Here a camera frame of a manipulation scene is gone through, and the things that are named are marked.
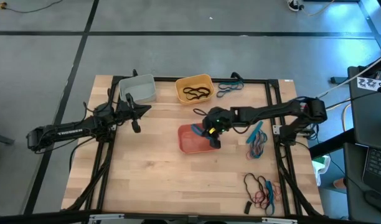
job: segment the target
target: gray concrete floor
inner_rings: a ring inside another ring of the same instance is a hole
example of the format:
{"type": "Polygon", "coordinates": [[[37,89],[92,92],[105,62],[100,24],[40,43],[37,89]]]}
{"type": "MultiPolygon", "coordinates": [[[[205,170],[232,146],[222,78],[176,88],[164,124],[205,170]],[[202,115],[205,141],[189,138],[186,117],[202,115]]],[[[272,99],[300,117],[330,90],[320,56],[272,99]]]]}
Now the gray concrete floor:
{"type": "MultiPolygon", "coordinates": [[[[17,9],[33,9],[52,1],[13,1],[17,9]]],[[[33,14],[0,11],[0,30],[84,30],[92,0],[63,1],[33,14]]],[[[306,2],[310,12],[325,3],[306,2]]],[[[284,0],[100,1],[94,31],[256,31],[370,32],[355,3],[334,3],[315,17],[288,10],[284,0]]],[[[50,124],[70,73],[81,37],[0,36],[0,134],[16,140],[0,144],[0,215],[21,213],[39,156],[26,149],[31,129],[50,124]]],[[[299,96],[316,96],[331,87],[329,77],[346,76],[348,66],[366,65],[381,55],[372,39],[320,37],[89,37],[80,61],[63,122],[79,120],[95,75],[185,77],[208,73],[229,77],[293,79],[299,96]]],[[[325,96],[327,105],[349,97],[347,87],[325,96]]],[[[340,106],[329,112],[319,140],[342,132],[340,106]]],[[[348,114],[347,124],[352,126],[348,114]]],[[[60,209],[68,178],[68,157],[75,143],[52,154],[35,212],[60,209]]],[[[342,152],[332,153],[341,167],[342,152]]],[[[331,166],[322,187],[342,177],[331,166]]],[[[347,200],[322,189],[326,215],[347,216],[347,200]]]]}

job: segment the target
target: keyboard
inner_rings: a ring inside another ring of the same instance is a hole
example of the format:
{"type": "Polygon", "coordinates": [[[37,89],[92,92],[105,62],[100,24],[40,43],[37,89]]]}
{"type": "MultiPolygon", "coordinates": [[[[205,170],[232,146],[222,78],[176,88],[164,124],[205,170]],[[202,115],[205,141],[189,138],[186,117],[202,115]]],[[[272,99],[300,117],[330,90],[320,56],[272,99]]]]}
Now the keyboard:
{"type": "Polygon", "coordinates": [[[381,176],[381,151],[369,149],[366,170],[381,176]]]}

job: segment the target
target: wooden tabletop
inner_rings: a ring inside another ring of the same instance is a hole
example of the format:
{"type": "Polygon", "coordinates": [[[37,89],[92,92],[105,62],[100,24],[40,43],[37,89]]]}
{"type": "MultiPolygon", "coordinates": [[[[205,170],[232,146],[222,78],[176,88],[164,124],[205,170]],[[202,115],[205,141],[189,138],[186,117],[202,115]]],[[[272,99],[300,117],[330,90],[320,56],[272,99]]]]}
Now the wooden tabletop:
{"type": "MultiPolygon", "coordinates": [[[[89,108],[107,101],[106,91],[112,77],[95,77],[89,108]]],[[[280,80],[280,92],[284,102],[295,98],[293,81],[280,80]]],[[[252,160],[246,158],[248,146],[245,141],[254,126],[242,135],[233,130],[223,133],[221,149],[199,154],[180,151],[177,130],[180,125],[202,121],[203,117],[192,111],[194,108],[208,111],[214,106],[226,109],[231,106],[266,106],[264,85],[246,84],[243,90],[233,91],[223,98],[213,97],[208,102],[188,106],[179,103],[174,82],[156,82],[156,93],[157,100],[148,103],[152,108],[138,121],[141,133],[134,133],[131,123],[117,129],[103,211],[245,215],[243,211],[248,200],[243,183],[245,174],[263,175],[272,182],[279,179],[270,121],[264,120],[262,126],[268,136],[264,153],[259,159],[252,160]]],[[[292,120],[294,117],[286,117],[286,123],[292,120]]],[[[304,138],[297,141],[306,144],[304,138]]],[[[77,149],[62,208],[70,206],[89,183],[97,145],[97,142],[90,141],[77,149]]],[[[313,207],[323,213],[309,151],[299,144],[292,146],[291,151],[299,188],[313,207]]],[[[256,182],[252,179],[247,179],[247,182],[249,191],[254,194],[258,190],[256,182]]],[[[95,190],[92,208],[96,207],[98,189],[95,190]]],[[[294,213],[291,193],[288,197],[294,213]]],[[[281,200],[275,202],[275,207],[274,216],[283,216],[281,200]]],[[[265,215],[265,212],[252,207],[250,215],[265,215]]]]}

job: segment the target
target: gray plastic bin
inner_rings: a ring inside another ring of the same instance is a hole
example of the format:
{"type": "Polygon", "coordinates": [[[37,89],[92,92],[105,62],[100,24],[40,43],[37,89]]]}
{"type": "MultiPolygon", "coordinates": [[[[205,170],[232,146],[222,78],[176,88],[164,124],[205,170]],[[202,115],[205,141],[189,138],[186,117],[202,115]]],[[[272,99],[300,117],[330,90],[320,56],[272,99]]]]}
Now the gray plastic bin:
{"type": "Polygon", "coordinates": [[[153,75],[138,75],[131,78],[125,78],[118,83],[120,88],[120,98],[124,102],[126,94],[130,93],[134,102],[141,104],[156,99],[156,86],[153,75]]]}

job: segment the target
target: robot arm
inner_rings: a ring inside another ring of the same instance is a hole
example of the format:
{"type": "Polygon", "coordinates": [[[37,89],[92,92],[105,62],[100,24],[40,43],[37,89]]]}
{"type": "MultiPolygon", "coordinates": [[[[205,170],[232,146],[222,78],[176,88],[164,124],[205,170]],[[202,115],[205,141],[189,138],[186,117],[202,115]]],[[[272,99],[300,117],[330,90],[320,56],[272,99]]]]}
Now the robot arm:
{"type": "Polygon", "coordinates": [[[76,123],[59,125],[46,125],[35,128],[27,135],[27,147],[37,152],[54,142],[78,139],[94,136],[97,141],[106,138],[114,125],[120,126],[125,121],[132,119],[133,129],[136,133],[141,132],[137,119],[140,119],[151,106],[137,105],[133,97],[127,93],[126,102],[120,100],[118,109],[114,111],[109,103],[104,103],[93,111],[90,116],[76,123]]]}
{"type": "Polygon", "coordinates": [[[324,102],[317,98],[300,97],[286,103],[261,108],[249,106],[231,107],[225,110],[212,108],[203,119],[203,136],[211,138],[210,145],[221,148],[219,135],[230,128],[249,127],[259,120],[279,116],[296,116],[289,125],[281,126],[275,133],[281,143],[294,145],[296,135],[310,124],[320,124],[327,120],[324,102]]]}

